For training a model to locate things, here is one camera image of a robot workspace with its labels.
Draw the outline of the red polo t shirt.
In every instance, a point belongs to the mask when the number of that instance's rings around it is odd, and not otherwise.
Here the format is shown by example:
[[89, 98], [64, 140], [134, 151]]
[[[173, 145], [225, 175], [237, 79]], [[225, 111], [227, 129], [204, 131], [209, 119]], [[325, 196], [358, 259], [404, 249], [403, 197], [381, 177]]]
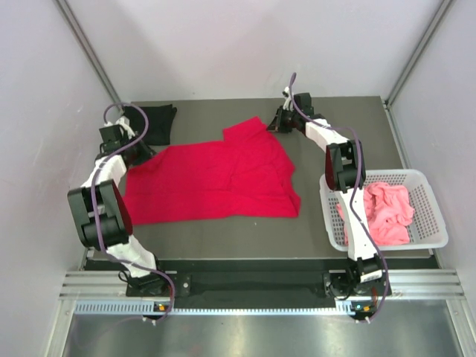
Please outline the red polo t shirt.
[[295, 166], [260, 118], [223, 129], [222, 136], [170, 146], [130, 169], [124, 201], [132, 224], [298, 217]]

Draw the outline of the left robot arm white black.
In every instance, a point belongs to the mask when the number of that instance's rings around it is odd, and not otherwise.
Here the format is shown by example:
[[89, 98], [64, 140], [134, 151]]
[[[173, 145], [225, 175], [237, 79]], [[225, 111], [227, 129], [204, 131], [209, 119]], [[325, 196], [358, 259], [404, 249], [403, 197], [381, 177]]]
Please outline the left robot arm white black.
[[132, 218], [118, 185], [129, 168], [153, 157], [153, 150], [133, 131], [125, 117], [100, 128], [103, 142], [94, 169], [78, 188], [68, 192], [68, 204], [83, 246], [101, 251], [123, 269], [118, 272], [127, 284], [126, 294], [159, 296], [170, 287], [160, 272], [156, 256], [146, 250], [133, 234]]

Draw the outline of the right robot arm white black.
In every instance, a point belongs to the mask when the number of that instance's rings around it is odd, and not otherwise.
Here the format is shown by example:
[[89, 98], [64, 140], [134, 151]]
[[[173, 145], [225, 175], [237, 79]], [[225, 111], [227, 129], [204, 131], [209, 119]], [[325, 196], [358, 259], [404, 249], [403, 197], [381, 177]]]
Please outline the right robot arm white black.
[[362, 295], [379, 284], [387, 293], [387, 264], [370, 235], [364, 206], [366, 171], [360, 140], [356, 135], [341, 135], [322, 115], [315, 114], [310, 94], [293, 94], [292, 87], [287, 86], [283, 97], [284, 103], [278, 107], [268, 130], [297, 130], [325, 153], [324, 177], [328, 189], [338, 199], [347, 232], [348, 294]]

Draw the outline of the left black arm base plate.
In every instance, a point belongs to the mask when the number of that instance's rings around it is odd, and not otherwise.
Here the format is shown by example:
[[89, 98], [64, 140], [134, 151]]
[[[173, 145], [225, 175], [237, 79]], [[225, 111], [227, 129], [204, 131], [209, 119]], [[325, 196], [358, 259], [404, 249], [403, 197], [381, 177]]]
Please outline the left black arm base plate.
[[155, 298], [175, 296], [182, 298], [190, 294], [190, 274], [168, 274], [168, 277], [175, 286], [175, 293], [172, 291], [172, 284], [169, 280], [159, 274], [149, 273], [143, 277], [131, 277], [125, 271], [118, 273], [119, 280], [126, 284], [126, 296], [128, 297]]

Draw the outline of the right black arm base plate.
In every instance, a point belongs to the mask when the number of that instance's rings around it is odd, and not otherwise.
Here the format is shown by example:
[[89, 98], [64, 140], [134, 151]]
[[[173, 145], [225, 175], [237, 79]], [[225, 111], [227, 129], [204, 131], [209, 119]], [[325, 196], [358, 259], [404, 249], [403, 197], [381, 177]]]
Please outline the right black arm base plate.
[[338, 300], [349, 298], [381, 297], [384, 292], [391, 293], [390, 283], [385, 277], [367, 283], [359, 283], [357, 279], [349, 276], [344, 271], [330, 271], [323, 274], [324, 290], [326, 296]]

